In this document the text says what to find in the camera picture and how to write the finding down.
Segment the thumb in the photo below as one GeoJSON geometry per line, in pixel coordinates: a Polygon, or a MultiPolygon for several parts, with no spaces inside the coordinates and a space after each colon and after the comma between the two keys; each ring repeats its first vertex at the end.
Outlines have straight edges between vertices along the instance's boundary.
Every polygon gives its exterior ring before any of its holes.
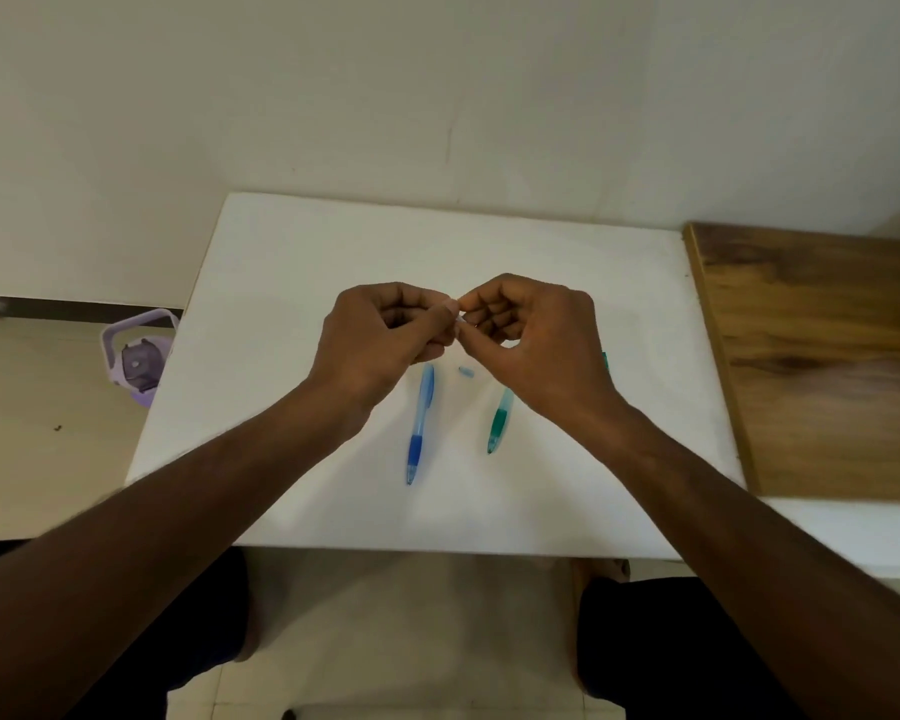
{"type": "Polygon", "coordinates": [[[494,342],[493,338],[465,320],[456,322],[456,340],[459,341],[468,356],[479,361],[488,372],[500,381],[499,374],[504,367],[504,360],[508,356],[508,348],[494,342]]]}
{"type": "Polygon", "coordinates": [[[453,298],[447,298],[397,328],[394,333],[399,337],[408,360],[413,361],[432,338],[444,333],[456,321],[458,313],[460,304],[453,298]]]}

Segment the left hand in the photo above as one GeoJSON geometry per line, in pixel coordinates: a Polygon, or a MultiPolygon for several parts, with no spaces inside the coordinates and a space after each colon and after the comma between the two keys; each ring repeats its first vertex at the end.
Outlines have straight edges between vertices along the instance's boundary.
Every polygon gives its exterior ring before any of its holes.
{"type": "Polygon", "coordinates": [[[346,289],[323,320],[307,380],[357,408],[362,426],[411,364],[444,355],[458,313],[445,292],[406,283],[346,289]]]}

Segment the forearm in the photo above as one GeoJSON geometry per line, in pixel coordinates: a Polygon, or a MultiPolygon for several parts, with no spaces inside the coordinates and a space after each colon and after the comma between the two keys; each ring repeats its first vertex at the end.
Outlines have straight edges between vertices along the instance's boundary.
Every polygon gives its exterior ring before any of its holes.
{"type": "Polygon", "coordinates": [[[576,436],[647,511],[814,717],[900,717],[900,596],[665,435],[640,412],[576,436]]]}
{"type": "Polygon", "coordinates": [[[325,389],[301,385],[0,558],[0,717],[66,712],[193,579],[349,436],[339,405],[325,389]]]}

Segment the dark baseboard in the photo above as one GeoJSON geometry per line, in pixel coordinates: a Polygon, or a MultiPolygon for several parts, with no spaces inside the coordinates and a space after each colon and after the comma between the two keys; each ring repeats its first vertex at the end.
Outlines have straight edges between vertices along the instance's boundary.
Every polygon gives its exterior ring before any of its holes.
{"type": "MultiPolygon", "coordinates": [[[[41,321],[75,321],[85,324],[115,324],[156,306],[124,305],[122,303],[91,303],[82,300],[44,300],[36,297],[0,295],[0,318],[39,319],[41,321]]],[[[180,318],[182,308],[168,308],[180,318]]],[[[161,318],[148,326],[172,327],[169,318],[161,318]]]]}

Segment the hand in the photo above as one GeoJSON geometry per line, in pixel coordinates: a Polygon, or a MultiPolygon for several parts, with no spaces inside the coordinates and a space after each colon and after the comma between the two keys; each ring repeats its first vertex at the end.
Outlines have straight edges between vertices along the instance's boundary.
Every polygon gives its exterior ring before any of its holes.
{"type": "Polygon", "coordinates": [[[582,290],[500,275],[459,299],[456,338],[530,409],[566,429],[581,410],[626,410],[582,290]],[[513,348],[500,345],[519,341],[513,348]]]}
{"type": "Polygon", "coordinates": [[[446,293],[406,283],[346,289],[323,320],[307,381],[356,409],[355,434],[408,366],[444,355],[459,312],[446,293]]]}

